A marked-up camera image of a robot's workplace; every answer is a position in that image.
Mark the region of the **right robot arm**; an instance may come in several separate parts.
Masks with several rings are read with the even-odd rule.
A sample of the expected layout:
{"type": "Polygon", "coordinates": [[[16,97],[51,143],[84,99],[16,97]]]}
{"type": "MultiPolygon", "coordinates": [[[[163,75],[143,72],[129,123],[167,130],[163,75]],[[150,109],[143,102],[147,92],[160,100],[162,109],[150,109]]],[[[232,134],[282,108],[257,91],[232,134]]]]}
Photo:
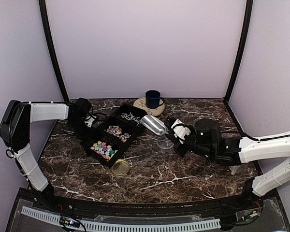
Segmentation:
{"type": "Polygon", "coordinates": [[[290,181],[290,131],[271,137],[253,138],[244,135],[239,139],[223,139],[219,123],[212,119],[200,119],[194,126],[169,117],[166,119],[167,138],[180,156],[194,153],[233,172],[244,164],[257,160],[285,157],[286,160],[272,170],[245,183],[244,194],[237,198],[237,206],[247,210],[269,191],[290,181]]]}

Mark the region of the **black three-compartment candy tray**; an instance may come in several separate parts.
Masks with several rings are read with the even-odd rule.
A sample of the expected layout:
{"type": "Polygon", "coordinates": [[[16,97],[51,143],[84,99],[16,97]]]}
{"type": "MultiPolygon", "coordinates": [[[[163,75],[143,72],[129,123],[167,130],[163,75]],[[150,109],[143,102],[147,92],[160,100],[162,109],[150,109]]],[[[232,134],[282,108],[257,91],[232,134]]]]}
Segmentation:
{"type": "Polygon", "coordinates": [[[141,119],[146,115],[143,109],[123,104],[95,128],[90,139],[83,140],[80,145],[87,155],[110,168],[144,131],[141,119]]]}

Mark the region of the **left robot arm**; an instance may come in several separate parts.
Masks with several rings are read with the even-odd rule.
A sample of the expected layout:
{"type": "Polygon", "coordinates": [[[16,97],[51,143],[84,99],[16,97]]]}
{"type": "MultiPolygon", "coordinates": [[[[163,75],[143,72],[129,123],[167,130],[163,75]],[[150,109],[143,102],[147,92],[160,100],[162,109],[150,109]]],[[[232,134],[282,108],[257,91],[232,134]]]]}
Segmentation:
{"type": "Polygon", "coordinates": [[[79,98],[75,102],[11,100],[0,123],[0,137],[7,147],[6,155],[14,159],[30,186],[42,193],[39,202],[48,211],[58,207],[53,187],[43,174],[31,148],[31,126],[36,122],[66,120],[74,133],[82,138],[93,134],[97,117],[91,103],[79,98]]]}

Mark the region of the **clear plastic jar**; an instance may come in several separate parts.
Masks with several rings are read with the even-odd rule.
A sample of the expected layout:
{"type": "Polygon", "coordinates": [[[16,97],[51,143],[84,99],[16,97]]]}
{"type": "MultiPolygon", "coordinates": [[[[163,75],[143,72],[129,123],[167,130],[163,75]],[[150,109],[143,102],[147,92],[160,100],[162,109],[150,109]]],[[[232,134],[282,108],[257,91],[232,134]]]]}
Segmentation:
{"type": "Polygon", "coordinates": [[[157,147],[162,153],[170,153],[173,150],[173,142],[166,136],[160,136],[156,141],[157,147]]]}

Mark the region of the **metal scoop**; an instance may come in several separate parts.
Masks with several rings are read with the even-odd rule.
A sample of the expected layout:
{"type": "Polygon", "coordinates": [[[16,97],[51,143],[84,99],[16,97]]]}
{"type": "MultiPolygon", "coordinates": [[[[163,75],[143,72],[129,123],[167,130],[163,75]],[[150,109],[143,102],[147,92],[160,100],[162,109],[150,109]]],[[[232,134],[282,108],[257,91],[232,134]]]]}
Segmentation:
{"type": "Polygon", "coordinates": [[[165,124],[152,115],[146,115],[142,117],[141,124],[158,136],[163,136],[168,131],[165,124]]]}

